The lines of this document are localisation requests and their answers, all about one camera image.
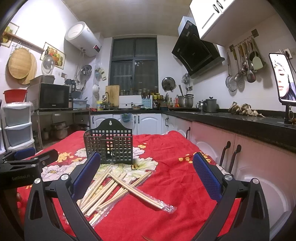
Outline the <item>hanging pot lid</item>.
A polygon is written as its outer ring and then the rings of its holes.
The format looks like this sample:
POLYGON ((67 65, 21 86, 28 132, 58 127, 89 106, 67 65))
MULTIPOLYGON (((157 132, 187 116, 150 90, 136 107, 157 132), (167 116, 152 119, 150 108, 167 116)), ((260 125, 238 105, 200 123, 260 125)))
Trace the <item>hanging pot lid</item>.
POLYGON ((162 88, 165 92, 170 91, 172 92, 176 87, 176 82, 172 77, 165 77, 162 80, 162 88))

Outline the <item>fruit picture on wall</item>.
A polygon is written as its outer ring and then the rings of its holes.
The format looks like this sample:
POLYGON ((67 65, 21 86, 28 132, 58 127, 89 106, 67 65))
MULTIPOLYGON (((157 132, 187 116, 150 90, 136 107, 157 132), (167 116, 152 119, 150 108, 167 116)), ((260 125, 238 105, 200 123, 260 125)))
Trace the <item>fruit picture on wall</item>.
POLYGON ((43 60, 46 55, 50 55, 53 57, 55 66, 60 69, 64 69, 66 54, 48 44, 47 42, 45 42, 43 49, 44 52, 41 54, 40 60, 43 60))

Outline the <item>steel cooking pot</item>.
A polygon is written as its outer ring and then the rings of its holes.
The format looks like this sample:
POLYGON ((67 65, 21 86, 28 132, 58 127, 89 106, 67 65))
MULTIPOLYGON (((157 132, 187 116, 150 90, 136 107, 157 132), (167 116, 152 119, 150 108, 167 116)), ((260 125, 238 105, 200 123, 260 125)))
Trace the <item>steel cooking pot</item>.
POLYGON ((181 108, 192 108, 194 102, 193 94, 186 94, 178 96, 179 107, 181 108))

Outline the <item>black range hood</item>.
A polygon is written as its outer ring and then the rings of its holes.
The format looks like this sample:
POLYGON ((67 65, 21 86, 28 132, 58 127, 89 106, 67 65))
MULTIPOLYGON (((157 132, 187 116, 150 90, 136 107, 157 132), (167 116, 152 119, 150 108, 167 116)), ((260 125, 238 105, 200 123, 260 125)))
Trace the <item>black range hood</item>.
POLYGON ((180 60, 192 79, 225 60, 213 43, 200 39, 196 25, 190 20, 185 21, 171 53, 180 60))

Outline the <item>black kitchen counter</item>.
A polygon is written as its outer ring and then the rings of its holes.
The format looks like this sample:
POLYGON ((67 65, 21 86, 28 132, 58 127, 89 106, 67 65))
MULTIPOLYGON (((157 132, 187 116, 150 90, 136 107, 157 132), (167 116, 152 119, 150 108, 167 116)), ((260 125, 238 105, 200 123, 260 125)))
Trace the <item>black kitchen counter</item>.
POLYGON ((237 133, 246 137, 286 149, 295 153, 295 125, 284 124, 283 120, 274 117, 254 117, 233 115, 225 111, 221 113, 198 113, 196 111, 175 110, 102 110, 92 111, 91 115, 120 114, 120 113, 161 113, 171 115, 182 120, 203 123, 237 133))

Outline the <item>chopstick pair crossing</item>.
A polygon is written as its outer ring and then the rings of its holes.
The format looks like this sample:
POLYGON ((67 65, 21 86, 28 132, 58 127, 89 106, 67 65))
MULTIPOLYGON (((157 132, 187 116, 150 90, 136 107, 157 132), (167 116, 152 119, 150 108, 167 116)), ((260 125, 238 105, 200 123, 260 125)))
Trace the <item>chopstick pair crossing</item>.
POLYGON ((120 187, 118 191, 109 199, 108 197, 112 194, 112 192, 116 189, 118 183, 115 182, 113 179, 109 181, 97 195, 92 198, 82 209, 82 213, 86 217, 92 216, 92 214, 99 208, 104 208, 108 206, 112 201, 114 201, 118 196, 121 194, 128 192, 127 189, 124 187, 120 187))

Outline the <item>dark green utensil basket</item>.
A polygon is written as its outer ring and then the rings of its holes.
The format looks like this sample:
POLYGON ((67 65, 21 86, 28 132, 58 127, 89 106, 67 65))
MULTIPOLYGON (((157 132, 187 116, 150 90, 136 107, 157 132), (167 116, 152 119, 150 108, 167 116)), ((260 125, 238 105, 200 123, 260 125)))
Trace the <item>dark green utensil basket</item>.
POLYGON ((97 152, 102 164, 132 164, 132 129, 120 121, 107 118, 98 127, 87 130, 83 138, 86 154, 97 152))

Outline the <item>wooden cutting board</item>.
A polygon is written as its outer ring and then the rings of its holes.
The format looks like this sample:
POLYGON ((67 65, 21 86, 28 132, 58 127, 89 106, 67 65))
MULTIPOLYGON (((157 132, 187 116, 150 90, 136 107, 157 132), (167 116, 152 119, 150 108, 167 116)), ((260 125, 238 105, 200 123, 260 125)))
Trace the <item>wooden cutting board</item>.
POLYGON ((108 100, 114 107, 119 107, 119 85, 107 85, 105 91, 109 94, 108 100))

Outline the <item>white water heater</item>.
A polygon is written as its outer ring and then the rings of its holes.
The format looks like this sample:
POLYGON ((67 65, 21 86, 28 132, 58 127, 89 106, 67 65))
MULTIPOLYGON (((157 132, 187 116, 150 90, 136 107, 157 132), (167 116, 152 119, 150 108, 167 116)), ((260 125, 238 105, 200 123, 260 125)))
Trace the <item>white water heater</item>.
POLYGON ((96 56, 101 50, 101 43, 82 21, 76 22, 67 30, 65 39, 77 49, 84 51, 88 57, 96 56))

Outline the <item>dark kitchen window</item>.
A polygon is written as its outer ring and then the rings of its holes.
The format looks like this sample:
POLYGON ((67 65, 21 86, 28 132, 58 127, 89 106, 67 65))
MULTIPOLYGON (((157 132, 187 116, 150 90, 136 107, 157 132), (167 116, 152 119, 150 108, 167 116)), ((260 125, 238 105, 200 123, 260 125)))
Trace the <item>dark kitchen window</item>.
POLYGON ((156 37, 113 39, 109 85, 118 85, 120 95, 158 92, 158 47, 156 37))

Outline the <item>smartphone on stand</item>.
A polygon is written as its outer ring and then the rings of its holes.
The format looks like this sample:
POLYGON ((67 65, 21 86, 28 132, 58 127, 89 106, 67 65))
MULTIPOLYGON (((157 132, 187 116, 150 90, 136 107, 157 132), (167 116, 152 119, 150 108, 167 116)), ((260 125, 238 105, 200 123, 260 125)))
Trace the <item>smartphone on stand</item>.
POLYGON ((279 102, 285 106, 284 124, 295 125, 295 80, 285 54, 269 53, 273 68, 279 102))

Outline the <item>white spatula hanging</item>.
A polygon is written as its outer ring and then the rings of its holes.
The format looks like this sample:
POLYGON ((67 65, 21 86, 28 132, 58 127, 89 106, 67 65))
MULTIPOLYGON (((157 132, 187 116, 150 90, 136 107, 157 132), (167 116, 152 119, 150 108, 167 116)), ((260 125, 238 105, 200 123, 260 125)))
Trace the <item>white spatula hanging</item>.
POLYGON ((254 67, 254 70, 259 70, 259 69, 263 68, 263 63, 262 63, 262 60, 260 59, 259 50, 258 50, 253 38, 252 38, 252 44, 254 46, 254 58, 252 60, 253 67, 254 67))

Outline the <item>wooden chopstick pair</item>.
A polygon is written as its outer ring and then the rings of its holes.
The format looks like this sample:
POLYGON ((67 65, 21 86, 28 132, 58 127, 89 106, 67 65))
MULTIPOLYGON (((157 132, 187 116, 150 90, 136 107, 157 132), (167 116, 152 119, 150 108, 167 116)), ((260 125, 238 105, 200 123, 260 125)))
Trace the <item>wooden chopstick pair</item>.
POLYGON ((127 184, 125 181, 117 178, 116 176, 114 176, 114 174, 110 174, 110 176, 117 184, 120 184, 125 190, 134 194, 136 197, 140 198, 141 200, 149 203, 153 207, 156 207, 167 213, 174 213, 176 211, 177 209, 176 207, 172 205, 168 205, 159 199, 155 199, 154 197, 145 194, 144 192, 138 190, 136 187, 133 187, 132 185, 127 184))

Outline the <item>white plastic drawer unit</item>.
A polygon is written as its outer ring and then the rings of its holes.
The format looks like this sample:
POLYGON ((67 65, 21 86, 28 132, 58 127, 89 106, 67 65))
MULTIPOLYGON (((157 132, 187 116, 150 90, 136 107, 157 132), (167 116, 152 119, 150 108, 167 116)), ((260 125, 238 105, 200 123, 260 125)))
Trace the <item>white plastic drawer unit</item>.
POLYGON ((18 151, 34 147, 31 102, 12 102, 1 107, 1 126, 4 146, 7 151, 18 151))

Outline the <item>hanging mesh strainer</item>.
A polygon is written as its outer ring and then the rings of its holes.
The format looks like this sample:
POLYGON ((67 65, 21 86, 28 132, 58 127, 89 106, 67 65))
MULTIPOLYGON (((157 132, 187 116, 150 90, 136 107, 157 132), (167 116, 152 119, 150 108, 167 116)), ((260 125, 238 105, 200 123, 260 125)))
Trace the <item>hanging mesh strainer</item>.
POLYGON ((230 74, 230 58, 228 53, 227 53, 227 67, 228 67, 228 76, 226 77, 226 80, 225 80, 226 87, 230 92, 236 92, 237 83, 234 80, 234 77, 230 74))

